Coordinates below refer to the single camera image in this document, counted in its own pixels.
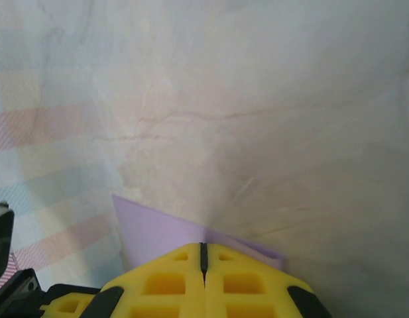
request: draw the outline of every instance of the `plaid fabric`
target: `plaid fabric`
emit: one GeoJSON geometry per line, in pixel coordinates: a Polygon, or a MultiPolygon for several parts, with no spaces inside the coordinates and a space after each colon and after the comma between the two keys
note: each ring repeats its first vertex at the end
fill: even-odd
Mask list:
{"type": "Polygon", "coordinates": [[[13,253],[10,253],[7,268],[0,279],[0,288],[4,286],[7,280],[9,280],[11,276],[17,272],[17,270],[19,270],[19,267],[17,266],[16,258],[13,253]]]}
{"type": "Polygon", "coordinates": [[[57,2],[41,9],[0,1],[0,201],[15,211],[21,269],[34,268],[44,288],[102,286],[123,272],[110,197],[117,182],[93,141],[106,129],[101,104],[78,88],[92,89],[90,66],[106,67],[94,52],[109,39],[80,48],[80,31],[63,36],[62,46],[47,38],[53,18],[41,10],[58,12],[57,2]]]}

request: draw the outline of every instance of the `pink stripe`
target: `pink stripe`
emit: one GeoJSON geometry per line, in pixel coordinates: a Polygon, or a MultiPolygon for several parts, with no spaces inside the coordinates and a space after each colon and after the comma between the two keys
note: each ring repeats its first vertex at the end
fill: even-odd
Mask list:
{"type": "Polygon", "coordinates": [[[62,140],[95,131],[93,107],[65,105],[0,113],[0,150],[62,140]]]}
{"type": "Polygon", "coordinates": [[[0,278],[0,288],[7,282],[7,280],[9,280],[15,274],[16,271],[17,271],[16,262],[13,253],[11,253],[9,256],[7,269],[0,278]]]}
{"type": "Polygon", "coordinates": [[[7,118],[0,113],[0,150],[13,147],[13,141],[8,131],[7,118]]]}
{"type": "Polygon", "coordinates": [[[108,213],[103,213],[72,225],[16,251],[19,266],[35,270],[47,267],[110,234],[112,224],[108,213]]]}

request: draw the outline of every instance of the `fabric surface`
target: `fabric surface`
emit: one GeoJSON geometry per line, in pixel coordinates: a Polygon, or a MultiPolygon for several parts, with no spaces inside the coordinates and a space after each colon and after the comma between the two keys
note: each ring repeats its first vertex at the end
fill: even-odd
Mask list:
{"type": "Polygon", "coordinates": [[[409,317],[409,0],[0,0],[20,267],[120,274],[112,193],[281,252],[335,317],[409,317]]]}
{"type": "Polygon", "coordinates": [[[7,268],[0,278],[0,288],[4,286],[4,284],[11,278],[11,276],[16,274],[17,270],[19,270],[19,267],[17,266],[16,258],[13,253],[10,253],[8,257],[7,268]]]}

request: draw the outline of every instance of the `black object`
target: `black object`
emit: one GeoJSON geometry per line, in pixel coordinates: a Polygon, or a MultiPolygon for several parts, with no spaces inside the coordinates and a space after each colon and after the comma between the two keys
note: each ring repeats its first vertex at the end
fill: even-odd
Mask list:
{"type": "Polygon", "coordinates": [[[209,256],[207,254],[206,243],[200,243],[200,269],[203,273],[203,281],[205,285],[205,275],[207,274],[207,270],[209,269],[209,256]]]}
{"type": "Polygon", "coordinates": [[[42,292],[33,269],[20,270],[0,288],[0,314],[11,305],[19,305],[33,292],[42,292]]]}
{"type": "Polygon", "coordinates": [[[110,318],[123,292],[122,287],[116,286],[98,293],[79,318],[110,318]]]}
{"type": "Polygon", "coordinates": [[[0,318],[39,318],[44,314],[40,307],[54,299],[68,293],[95,295],[99,291],[98,288],[56,284],[45,292],[32,268],[20,270],[0,288],[0,318]]]}
{"type": "Polygon", "coordinates": [[[82,287],[75,285],[56,284],[50,287],[42,298],[43,305],[49,305],[54,299],[60,298],[68,293],[87,293],[90,295],[96,295],[99,293],[99,288],[82,287]]]}
{"type": "Polygon", "coordinates": [[[287,290],[303,318],[332,318],[314,293],[298,286],[290,286],[287,290]]]}
{"type": "Polygon", "coordinates": [[[8,264],[13,224],[14,212],[6,203],[0,203],[0,278],[8,264]]]}

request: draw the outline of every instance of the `purple paper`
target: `purple paper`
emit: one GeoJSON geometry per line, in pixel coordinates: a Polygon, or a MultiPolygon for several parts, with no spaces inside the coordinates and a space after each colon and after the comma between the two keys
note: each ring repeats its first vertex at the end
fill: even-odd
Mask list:
{"type": "Polygon", "coordinates": [[[193,242],[217,243],[282,269],[277,252],[259,244],[231,237],[193,222],[113,195],[124,248],[131,268],[193,242]]]}

